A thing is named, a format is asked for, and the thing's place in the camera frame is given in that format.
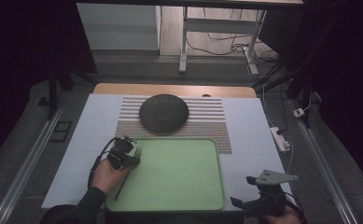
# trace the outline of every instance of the metal rail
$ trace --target metal rail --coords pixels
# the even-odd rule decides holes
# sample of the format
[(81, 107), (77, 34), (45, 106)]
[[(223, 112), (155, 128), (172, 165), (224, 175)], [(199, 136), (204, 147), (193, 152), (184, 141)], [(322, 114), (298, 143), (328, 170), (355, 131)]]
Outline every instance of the metal rail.
[[(288, 102), (292, 110), (297, 109), (291, 101)], [(335, 175), (332, 173), (332, 170), (330, 169), (320, 146), (317, 144), (312, 131), (306, 128), (304, 122), (301, 119), (298, 119), (298, 125), (300, 126), (300, 131), (312, 152), (315, 163), (317, 164), (318, 170), (320, 171), (324, 182), (327, 185), (328, 191), (332, 195), (333, 200), (338, 207), (343, 222), (346, 224), (357, 224), (358, 221), (356, 220), (353, 209), (350, 206), (350, 203), (347, 201), (347, 198), (344, 195), (341, 186), (338, 184)]]
[(68, 96), (69, 93), (62, 94), (59, 109), (54, 114), (52, 120), (47, 121), (44, 129), (21, 165), (20, 170), (10, 184), (3, 200), (0, 202), (0, 224), (7, 223), (10, 215), (12, 214), (12, 211), (15, 208), (15, 205), (27, 184), (27, 181), (34, 170), (36, 163), (38, 162), (38, 159), (45, 148), (45, 145), (47, 144), (49, 137), (63, 112), (65, 103), (68, 100)]

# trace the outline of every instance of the metal frame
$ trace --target metal frame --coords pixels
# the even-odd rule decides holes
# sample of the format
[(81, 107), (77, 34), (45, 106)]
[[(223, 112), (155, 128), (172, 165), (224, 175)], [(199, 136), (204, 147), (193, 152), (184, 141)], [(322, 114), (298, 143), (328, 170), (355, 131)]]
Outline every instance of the metal frame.
[(221, 34), (240, 34), (251, 35), (248, 48), (244, 51), (245, 58), (253, 76), (259, 75), (257, 65), (252, 55), (255, 43), (258, 38), (259, 30), (265, 16), (265, 10), (258, 12), (257, 21), (232, 21), (232, 20), (214, 20), (214, 19), (197, 19), (188, 18), (188, 7), (183, 7), (183, 32), (181, 41), (179, 73), (187, 72), (187, 33), (188, 32), (205, 32)]
[[(296, 109), (291, 101), (288, 101), (288, 103), (291, 110)], [(309, 149), (312, 152), (315, 164), (317, 165), (317, 168), (327, 185), (328, 191), (332, 195), (333, 200), (338, 207), (339, 214), (341, 215), (343, 222), (347, 224), (357, 224), (358, 221), (356, 220), (354, 211), (350, 206), (350, 203), (347, 201), (341, 186), (336, 180), (335, 174), (333, 174), (332, 170), (330, 169), (328, 162), (320, 146), (317, 144), (312, 131), (306, 127), (301, 119), (298, 119), (298, 125), (300, 126), (300, 132), (302, 133)]]
[(68, 93), (64, 94), (64, 97), (60, 99), (59, 109), (54, 114), (52, 120), (48, 120), (38, 139), (35, 141), (32, 149), (24, 160), (20, 170), (16, 174), (12, 183), (10, 184), (7, 193), (3, 200), (0, 202), (0, 223), (7, 223), (13, 209), (27, 184), (27, 181), (32, 174), (36, 163), (39, 160), (44, 148), (49, 140), (49, 137), (56, 126), (59, 117), (61, 116), (66, 101), (68, 100)]

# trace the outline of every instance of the wooden board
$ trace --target wooden board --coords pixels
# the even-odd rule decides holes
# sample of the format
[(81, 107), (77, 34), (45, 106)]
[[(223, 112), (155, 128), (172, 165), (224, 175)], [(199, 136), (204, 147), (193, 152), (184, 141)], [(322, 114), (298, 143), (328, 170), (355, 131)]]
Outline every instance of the wooden board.
[(254, 89), (249, 87), (220, 87), (220, 86), (181, 86), (181, 85), (147, 85), (147, 84), (97, 84), (95, 94), (122, 95), (156, 95), (173, 94), (176, 96), (203, 96), (228, 98), (257, 98)]

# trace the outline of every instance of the black disc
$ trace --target black disc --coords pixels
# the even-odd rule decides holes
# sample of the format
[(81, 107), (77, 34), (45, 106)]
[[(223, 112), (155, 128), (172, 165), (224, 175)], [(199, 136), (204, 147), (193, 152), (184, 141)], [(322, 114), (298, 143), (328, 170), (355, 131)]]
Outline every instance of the black disc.
[(141, 122), (148, 129), (169, 133), (185, 124), (189, 109), (182, 99), (170, 94), (159, 94), (143, 102), (139, 115)]

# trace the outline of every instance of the green tray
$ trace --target green tray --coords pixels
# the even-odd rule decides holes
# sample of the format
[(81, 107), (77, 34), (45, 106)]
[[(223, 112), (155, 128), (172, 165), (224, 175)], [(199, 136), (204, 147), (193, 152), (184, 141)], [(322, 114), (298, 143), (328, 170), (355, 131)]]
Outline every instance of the green tray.
[(111, 211), (218, 210), (225, 204), (216, 142), (211, 138), (135, 138), (141, 162), (106, 198)]

